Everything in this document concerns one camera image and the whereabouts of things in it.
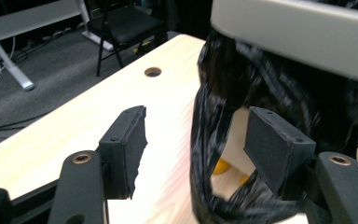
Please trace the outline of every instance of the table surface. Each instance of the table surface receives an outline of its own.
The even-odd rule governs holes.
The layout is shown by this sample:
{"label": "table surface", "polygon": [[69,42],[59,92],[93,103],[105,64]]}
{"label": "table surface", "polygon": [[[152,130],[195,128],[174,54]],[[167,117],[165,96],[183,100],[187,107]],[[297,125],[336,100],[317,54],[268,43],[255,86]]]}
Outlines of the table surface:
{"label": "table surface", "polygon": [[[125,109],[146,107],[148,145],[132,200],[109,201],[111,223],[197,223],[191,211],[189,165],[197,59],[203,40],[179,35],[0,144],[0,188],[15,199],[59,177],[63,160],[96,149]],[[148,77],[149,67],[161,75]],[[213,176],[228,197],[242,173]]]}

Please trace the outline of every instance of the gray carpet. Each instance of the gray carpet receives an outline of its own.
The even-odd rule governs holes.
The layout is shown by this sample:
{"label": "gray carpet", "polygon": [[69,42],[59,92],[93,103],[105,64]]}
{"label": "gray carpet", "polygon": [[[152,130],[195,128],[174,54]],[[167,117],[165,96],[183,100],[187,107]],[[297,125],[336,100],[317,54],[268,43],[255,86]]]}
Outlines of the gray carpet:
{"label": "gray carpet", "polygon": [[[4,127],[8,129],[5,131],[0,128],[0,142],[119,70],[116,56],[113,56],[103,61],[101,76],[96,77],[98,45],[84,37],[83,31],[82,27],[67,31],[39,47],[28,49],[26,60],[17,65],[35,84],[32,91],[24,91],[3,70],[0,126],[31,120]],[[168,35],[170,39],[177,34],[168,32]],[[135,55],[132,48],[121,51],[120,55],[125,65],[142,57]]]}

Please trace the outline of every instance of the black chair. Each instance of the black chair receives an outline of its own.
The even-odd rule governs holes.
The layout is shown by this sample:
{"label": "black chair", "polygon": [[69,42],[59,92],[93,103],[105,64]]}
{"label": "black chair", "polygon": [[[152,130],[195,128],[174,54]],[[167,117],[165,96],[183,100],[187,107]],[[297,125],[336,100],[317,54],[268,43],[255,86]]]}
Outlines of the black chair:
{"label": "black chair", "polygon": [[[121,68],[124,67],[119,52],[139,43],[137,53],[140,52],[143,41],[154,36],[156,46],[167,39],[164,21],[159,20],[127,0],[96,0],[95,3],[102,9],[102,15],[87,22],[90,32],[101,38],[97,77],[100,75],[101,62],[116,54]],[[113,45],[113,52],[103,57],[103,42]]]}

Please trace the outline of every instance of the desk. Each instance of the desk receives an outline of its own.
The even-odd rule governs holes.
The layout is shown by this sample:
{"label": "desk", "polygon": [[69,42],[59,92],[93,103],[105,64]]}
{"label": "desk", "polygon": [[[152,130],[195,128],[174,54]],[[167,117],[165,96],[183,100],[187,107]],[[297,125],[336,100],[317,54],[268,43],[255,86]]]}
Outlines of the desk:
{"label": "desk", "polygon": [[[204,41],[179,35],[0,144],[0,188],[15,199],[55,180],[70,154],[95,149],[125,109],[146,106],[148,145],[132,200],[109,201],[110,223],[197,223],[191,211],[189,165],[197,59]],[[144,70],[156,66],[158,77]],[[229,196],[242,174],[213,177]]]}

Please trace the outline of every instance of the black plastic bag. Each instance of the black plastic bag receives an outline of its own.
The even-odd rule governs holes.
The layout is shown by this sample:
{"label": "black plastic bag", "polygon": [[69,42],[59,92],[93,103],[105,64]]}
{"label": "black plastic bag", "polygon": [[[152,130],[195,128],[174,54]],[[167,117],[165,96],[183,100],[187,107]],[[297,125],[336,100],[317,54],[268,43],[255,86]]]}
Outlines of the black plastic bag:
{"label": "black plastic bag", "polygon": [[[358,6],[358,1],[342,3]],[[274,111],[317,143],[316,153],[354,157],[358,147],[358,82],[284,59],[211,31],[199,57],[200,89],[191,130],[190,183],[200,223],[272,223],[303,211],[284,202],[257,171],[226,201],[211,175],[242,106]]]}

